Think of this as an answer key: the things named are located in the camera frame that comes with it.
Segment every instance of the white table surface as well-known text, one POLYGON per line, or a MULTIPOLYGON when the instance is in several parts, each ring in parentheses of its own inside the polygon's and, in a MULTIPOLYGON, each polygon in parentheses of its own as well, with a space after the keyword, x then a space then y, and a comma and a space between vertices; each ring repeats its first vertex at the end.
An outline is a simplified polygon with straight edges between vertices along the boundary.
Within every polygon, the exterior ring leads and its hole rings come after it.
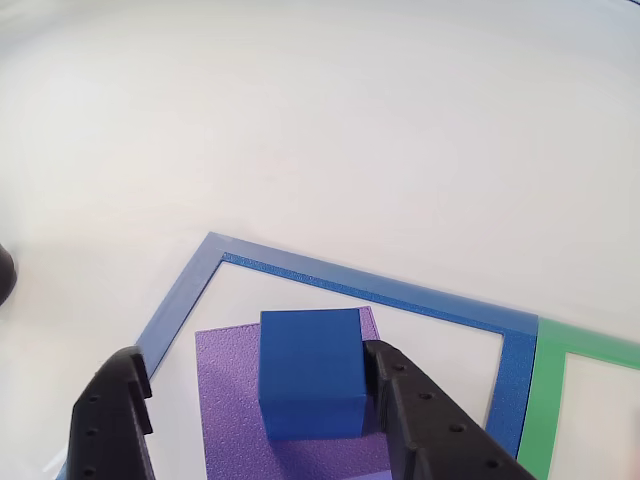
POLYGON ((58 10, 0 36, 0 478, 209 230, 640 341, 633 3, 58 10))

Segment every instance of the blue tape border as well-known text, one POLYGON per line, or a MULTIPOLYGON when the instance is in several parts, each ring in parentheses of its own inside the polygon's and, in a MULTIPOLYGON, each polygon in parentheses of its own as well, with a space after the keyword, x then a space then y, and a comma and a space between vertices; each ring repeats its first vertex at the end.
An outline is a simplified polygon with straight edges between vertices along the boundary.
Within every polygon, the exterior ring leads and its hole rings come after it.
MULTIPOLYGON (((206 236, 136 342, 150 377, 222 262, 501 334, 502 356, 486 429, 507 452, 517 455, 533 372, 537 315, 217 233, 206 236)), ((58 480, 64 480, 64 472, 63 467, 58 480)))

